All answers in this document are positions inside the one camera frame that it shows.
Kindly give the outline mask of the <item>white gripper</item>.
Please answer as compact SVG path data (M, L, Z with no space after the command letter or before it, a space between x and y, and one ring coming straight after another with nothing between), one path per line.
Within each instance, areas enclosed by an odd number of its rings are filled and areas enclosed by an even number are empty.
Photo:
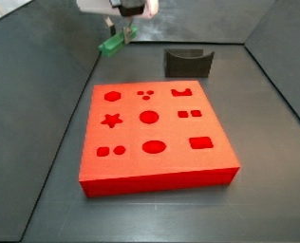
M132 17L152 18L159 10L159 0L76 0L83 12L119 15L126 17L127 25L123 27L123 39L127 45L131 41ZM104 16L104 22L111 36L115 35L115 25L111 17Z

